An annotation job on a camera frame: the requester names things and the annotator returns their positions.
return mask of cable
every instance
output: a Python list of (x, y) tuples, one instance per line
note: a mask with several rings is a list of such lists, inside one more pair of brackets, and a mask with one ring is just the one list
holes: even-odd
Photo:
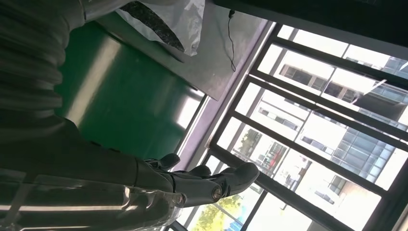
[(234, 50), (234, 41), (232, 41), (232, 38), (231, 38), (231, 33), (230, 33), (230, 21), (231, 21), (231, 18), (234, 16), (234, 14), (235, 14), (235, 10), (230, 10), (229, 11), (229, 15), (228, 15), (228, 37), (229, 37), (229, 40), (231, 41), (231, 44), (232, 44), (232, 58), (231, 57), (229, 57), (229, 59), (230, 59), (230, 61), (231, 61), (231, 69), (232, 69), (232, 71), (233, 72), (236, 72), (237, 71), (237, 67), (235, 66), (235, 64), (234, 64), (234, 58), (235, 58), (235, 50)]

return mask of robotic arm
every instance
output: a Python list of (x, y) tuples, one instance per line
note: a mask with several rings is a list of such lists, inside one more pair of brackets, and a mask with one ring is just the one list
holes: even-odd
[(103, 148), (54, 114), (70, 31), (129, 1), (0, 0), (0, 231), (162, 226), (258, 176), (253, 164), (213, 176), (204, 166), (167, 172), (178, 157), (143, 161)]

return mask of green panel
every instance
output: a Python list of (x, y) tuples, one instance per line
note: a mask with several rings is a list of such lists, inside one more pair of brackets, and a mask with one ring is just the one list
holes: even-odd
[(96, 23), (71, 33), (61, 72), (64, 82), (56, 92), (64, 103), (57, 115), (73, 120), (85, 139), (140, 158), (173, 152), (185, 133), (177, 124), (183, 105), (193, 99), (198, 107), (202, 99), (183, 79)]

